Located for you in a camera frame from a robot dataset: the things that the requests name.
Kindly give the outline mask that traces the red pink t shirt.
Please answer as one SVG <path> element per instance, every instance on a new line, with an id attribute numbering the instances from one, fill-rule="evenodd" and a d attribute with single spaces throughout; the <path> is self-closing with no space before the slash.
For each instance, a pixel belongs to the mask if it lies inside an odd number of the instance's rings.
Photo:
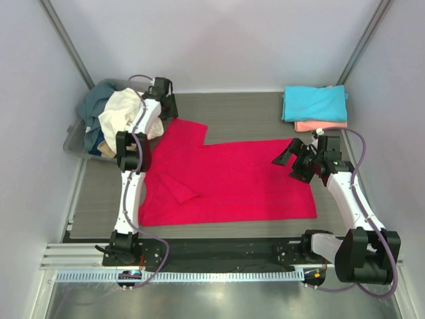
<path id="1" fill-rule="evenodd" d="M 207 130 L 180 119 L 168 125 L 145 177 L 142 226 L 317 217 L 310 185 L 272 163 L 290 140 L 206 145 Z"/>

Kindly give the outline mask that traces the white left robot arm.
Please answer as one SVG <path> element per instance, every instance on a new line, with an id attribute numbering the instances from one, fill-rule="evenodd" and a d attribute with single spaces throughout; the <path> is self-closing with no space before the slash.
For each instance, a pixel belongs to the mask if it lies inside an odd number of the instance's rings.
<path id="1" fill-rule="evenodd" d="M 140 260 L 139 200 L 145 175 L 152 162 L 148 133 L 154 121 L 179 116 L 172 81 L 163 77 L 150 81 L 143 94 L 137 89 L 133 90 L 140 100 L 139 112 L 129 128 L 116 134 L 122 192 L 118 218 L 104 252 L 104 266 L 131 266 Z"/>

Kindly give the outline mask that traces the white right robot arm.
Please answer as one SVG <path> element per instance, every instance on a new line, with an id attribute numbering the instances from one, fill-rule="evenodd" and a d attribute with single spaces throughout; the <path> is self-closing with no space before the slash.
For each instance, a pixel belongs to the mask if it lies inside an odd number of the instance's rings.
<path id="1" fill-rule="evenodd" d="M 312 143 L 294 138 L 273 160 L 273 164 L 285 166 L 294 157 L 290 177 L 304 183 L 318 176 L 336 201 L 347 228 L 343 239 L 329 231 L 307 230 L 301 237 L 299 255 L 307 263 L 321 257 L 331 262 L 341 282 L 395 287 L 401 239 L 373 213 L 359 186 L 358 169 L 343 160 L 340 144 L 339 136 L 317 130 Z"/>

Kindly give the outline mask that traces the folded salmon t shirt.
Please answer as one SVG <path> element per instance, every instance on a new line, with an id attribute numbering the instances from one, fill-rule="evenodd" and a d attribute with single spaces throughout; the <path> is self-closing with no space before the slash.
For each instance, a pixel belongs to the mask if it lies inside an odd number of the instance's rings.
<path id="1" fill-rule="evenodd" d="M 326 122 L 326 121 L 299 121 L 294 123 L 296 132 L 309 132 L 319 128 L 346 128 L 346 122 Z"/>

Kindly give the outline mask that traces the folded turquoise t shirt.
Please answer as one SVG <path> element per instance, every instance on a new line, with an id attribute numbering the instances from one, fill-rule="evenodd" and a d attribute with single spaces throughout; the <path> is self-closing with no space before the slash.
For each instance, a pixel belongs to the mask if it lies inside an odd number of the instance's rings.
<path id="1" fill-rule="evenodd" d="M 285 122 L 346 122 L 348 94 L 343 85 L 332 87 L 286 86 L 282 120 Z"/>

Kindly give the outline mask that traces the cream white t shirt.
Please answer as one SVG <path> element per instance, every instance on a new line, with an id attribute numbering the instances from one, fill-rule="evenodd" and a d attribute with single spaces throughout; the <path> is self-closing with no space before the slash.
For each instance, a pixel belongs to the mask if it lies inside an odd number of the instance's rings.
<path id="1" fill-rule="evenodd" d="M 115 91 L 107 101 L 98 118 L 104 139 L 114 153 L 117 152 L 116 134 L 128 130 L 142 106 L 139 96 L 131 88 Z"/>

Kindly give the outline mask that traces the grey-blue t shirt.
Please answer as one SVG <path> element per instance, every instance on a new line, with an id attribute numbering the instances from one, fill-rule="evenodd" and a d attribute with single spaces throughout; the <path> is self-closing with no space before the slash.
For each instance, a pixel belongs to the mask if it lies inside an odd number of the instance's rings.
<path id="1" fill-rule="evenodd" d="M 83 147 L 90 152 L 100 133 L 99 116 L 104 111 L 106 103 L 116 91 L 113 82 L 101 82 L 91 89 L 76 107 L 76 112 L 85 124 Z"/>

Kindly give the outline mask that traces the dark blue t shirt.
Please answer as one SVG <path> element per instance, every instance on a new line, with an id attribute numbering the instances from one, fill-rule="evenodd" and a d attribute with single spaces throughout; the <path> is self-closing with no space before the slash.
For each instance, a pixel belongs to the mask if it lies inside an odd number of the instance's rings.
<path id="1" fill-rule="evenodd" d="M 102 153 L 101 153 L 101 151 L 98 149 L 98 146 L 104 141 L 105 139 L 104 139 L 104 134 L 103 134 L 103 132 L 100 130 L 99 131 L 99 134 L 98 134 L 98 137 L 97 137 L 97 139 L 96 139 L 96 141 L 95 141 L 95 143 L 94 143 L 94 145 L 93 145 L 93 147 L 92 147 L 92 149 L 88 152 L 90 155 L 93 155 L 93 156 L 101 156 L 102 155 Z"/>

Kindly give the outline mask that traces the tan t shirt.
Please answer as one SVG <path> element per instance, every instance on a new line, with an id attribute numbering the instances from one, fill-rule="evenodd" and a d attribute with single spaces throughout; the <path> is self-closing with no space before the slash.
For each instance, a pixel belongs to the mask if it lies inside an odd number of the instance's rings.
<path id="1" fill-rule="evenodd" d="M 113 152 L 113 150 L 109 147 L 106 141 L 100 142 L 97 146 L 97 150 L 100 152 L 100 155 L 103 158 L 113 159 L 116 157 L 116 153 Z"/>

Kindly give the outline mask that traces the left corner aluminium post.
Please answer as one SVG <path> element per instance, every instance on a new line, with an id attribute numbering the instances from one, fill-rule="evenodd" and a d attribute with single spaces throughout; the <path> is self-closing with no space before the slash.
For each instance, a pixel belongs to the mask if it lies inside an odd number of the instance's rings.
<path id="1" fill-rule="evenodd" d="M 95 87 L 94 81 L 92 80 L 92 77 L 90 76 L 52 2 L 49 0 L 38 0 L 38 3 L 51 23 L 55 33 L 60 39 L 65 51 L 68 53 L 72 63 L 74 64 L 85 85 L 88 87 L 88 89 L 92 89 Z"/>

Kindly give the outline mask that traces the corner aluminium post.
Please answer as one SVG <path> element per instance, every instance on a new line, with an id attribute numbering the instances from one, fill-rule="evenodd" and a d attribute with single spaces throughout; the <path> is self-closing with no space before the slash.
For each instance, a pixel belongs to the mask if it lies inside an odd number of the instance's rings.
<path id="1" fill-rule="evenodd" d="M 94 81 L 92 80 L 92 77 L 90 76 L 52 2 L 49 0 L 38 0 L 38 3 L 51 23 L 55 33 L 60 39 L 65 51 L 68 53 L 72 63 L 74 64 L 85 85 L 88 87 L 88 89 L 92 89 L 95 87 Z"/>
<path id="2" fill-rule="evenodd" d="M 343 72 L 338 78 L 336 85 L 345 85 L 350 77 L 356 64 L 359 62 L 361 56 L 366 51 L 367 46 L 374 37 L 379 25 L 383 22 L 388 10 L 391 8 L 393 0 L 380 0 L 376 9 L 374 10 L 369 22 L 367 23 L 365 30 L 363 31 L 360 39 L 358 40 L 353 52 L 351 53 L 349 60 L 347 61 Z"/>

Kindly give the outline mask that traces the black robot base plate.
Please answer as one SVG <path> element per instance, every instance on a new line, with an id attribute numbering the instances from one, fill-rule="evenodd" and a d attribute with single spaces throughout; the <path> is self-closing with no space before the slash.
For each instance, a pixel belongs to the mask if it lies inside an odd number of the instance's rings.
<path id="1" fill-rule="evenodd" d="M 298 265 L 322 265 L 326 260 L 307 250 L 303 237 L 140 239 L 131 252 L 96 245 L 104 266 L 140 266 L 148 272 L 249 273 L 292 271 Z"/>

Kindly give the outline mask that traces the right corner aluminium post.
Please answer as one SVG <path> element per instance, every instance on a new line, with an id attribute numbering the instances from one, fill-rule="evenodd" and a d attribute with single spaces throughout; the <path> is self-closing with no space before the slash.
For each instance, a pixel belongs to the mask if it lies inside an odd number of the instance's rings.
<path id="1" fill-rule="evenodd" d="M 363 31 L 360 39 L 358 40 L 353 52 L 351 53 L 349 60 L 347 61 L 343 72 L 338 78 L 336 85 L 345 85 L 350 77 L 356 64 L 359 62 L 361 56 L 366 51 L 367 46 L 374 37 L 379 25 L 383 22 L 388 10 L 391 8 L 393 0 L 380 0 L 376 9 L 374 10 L 369 22 L 367 23 L 365 30 Z"/>

